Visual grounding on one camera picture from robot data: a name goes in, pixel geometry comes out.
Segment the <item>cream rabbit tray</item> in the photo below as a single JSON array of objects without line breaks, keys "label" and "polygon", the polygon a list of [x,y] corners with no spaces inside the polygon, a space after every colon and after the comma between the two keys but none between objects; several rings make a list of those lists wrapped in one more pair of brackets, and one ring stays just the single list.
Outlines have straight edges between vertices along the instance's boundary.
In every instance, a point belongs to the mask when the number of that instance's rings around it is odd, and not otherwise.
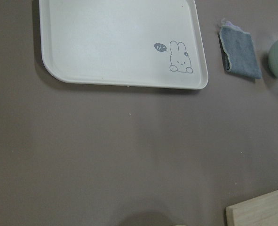
[{"label": "cream rabbit tray", "polygon": [[41,0],[42,61],[75,84],[203,89],[208,71],[192,0]]}]

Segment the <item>grey folded cloth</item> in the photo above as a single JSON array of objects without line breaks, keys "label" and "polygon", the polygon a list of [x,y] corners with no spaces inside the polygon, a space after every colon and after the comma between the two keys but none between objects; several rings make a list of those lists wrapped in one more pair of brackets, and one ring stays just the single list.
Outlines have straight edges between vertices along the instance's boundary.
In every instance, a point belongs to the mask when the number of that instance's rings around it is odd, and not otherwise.
[{"label": "grey folded cloth", "polygon": [[222,20],[219,38],[224,52],[225,70],[235,75],[251,79],[261,79],[251,34],[235,26],[232,22]]}]

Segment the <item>wooden cutting board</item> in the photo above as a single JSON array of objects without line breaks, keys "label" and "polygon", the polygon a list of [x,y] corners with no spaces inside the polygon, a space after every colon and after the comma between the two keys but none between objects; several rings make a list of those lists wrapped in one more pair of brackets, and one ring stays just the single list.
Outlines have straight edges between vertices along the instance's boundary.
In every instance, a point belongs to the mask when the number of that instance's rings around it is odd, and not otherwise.
[{"label": "wooden cutting board", "polygon": [[278,226],[278,190],[226,208],[229,226]]}]

